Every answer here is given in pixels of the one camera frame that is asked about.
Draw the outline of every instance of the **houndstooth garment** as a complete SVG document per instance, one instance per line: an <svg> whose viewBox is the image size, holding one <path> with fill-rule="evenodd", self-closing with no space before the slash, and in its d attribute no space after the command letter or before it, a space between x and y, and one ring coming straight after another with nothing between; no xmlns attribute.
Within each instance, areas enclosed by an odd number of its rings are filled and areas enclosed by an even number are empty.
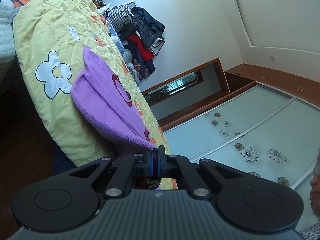
<svg viewBox="0 0 320 240"><path fill-rule="evenodd" d="M132 12L127 5L114 6L108 8L107 11L108 17L117 33L132 23Z"/></svg>
<svg viewBox="0 0 320 240"><path fill-rule="evenodd" d="M318 221L314 225L300 231L299 234L305 240L318 240L318 239L320 239L320 221Z"/></svg>

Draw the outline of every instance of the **purple knit fabric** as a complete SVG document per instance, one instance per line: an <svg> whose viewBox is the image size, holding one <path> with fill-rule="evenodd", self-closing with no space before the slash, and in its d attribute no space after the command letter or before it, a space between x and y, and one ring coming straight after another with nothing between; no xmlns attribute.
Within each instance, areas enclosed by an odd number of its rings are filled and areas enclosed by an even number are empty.
<svg viewBox="0 0 320 240"><path fill-rule="evenodd" d="M73 102L81 114L114 143L119 154L145 153L153 148L149 131L118 76L87 46L83 57L85 69L71 89Z"/></svg>

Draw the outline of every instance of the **person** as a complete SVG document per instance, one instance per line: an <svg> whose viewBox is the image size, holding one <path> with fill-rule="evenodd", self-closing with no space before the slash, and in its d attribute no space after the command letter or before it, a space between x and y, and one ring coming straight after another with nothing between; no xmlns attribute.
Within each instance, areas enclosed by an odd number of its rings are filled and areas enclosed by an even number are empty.
<svg viewBox="0 0 320 240"><path fill-rule="evenodd" d="M311 208L313 213L320 218L320 148L313 178L310 181ZM320 221L299 232L306 240L320 240Z"/></svg>

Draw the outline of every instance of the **red garment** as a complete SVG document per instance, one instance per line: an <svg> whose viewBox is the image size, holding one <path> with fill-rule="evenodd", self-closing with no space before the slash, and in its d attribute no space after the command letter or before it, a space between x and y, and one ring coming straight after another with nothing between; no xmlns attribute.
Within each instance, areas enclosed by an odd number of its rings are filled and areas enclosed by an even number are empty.
<svg viewBox="0 0 320 240"><path fill-rule="evenodd" d="M145 49L143 47L142 40L139 38L139 36L137 34L135 34L135 33L131 34L127 38L127 40L132 41L134 44L136 44L144 61L149 61L149 60L153 59L154 55L152 54L152 52L150 50Z"/></svg>

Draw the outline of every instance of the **dark floor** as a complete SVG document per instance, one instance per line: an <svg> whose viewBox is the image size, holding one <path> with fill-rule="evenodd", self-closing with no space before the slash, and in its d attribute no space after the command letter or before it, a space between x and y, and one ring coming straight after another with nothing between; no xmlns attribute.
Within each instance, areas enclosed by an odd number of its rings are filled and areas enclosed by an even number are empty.
<svg viewBox="0 0 320 240"><path fill-rule="evenodd" d="M0 96L0 239L18 227L11 213L16 192L52 174L56 144L44 128L24 84Z"/></svg>

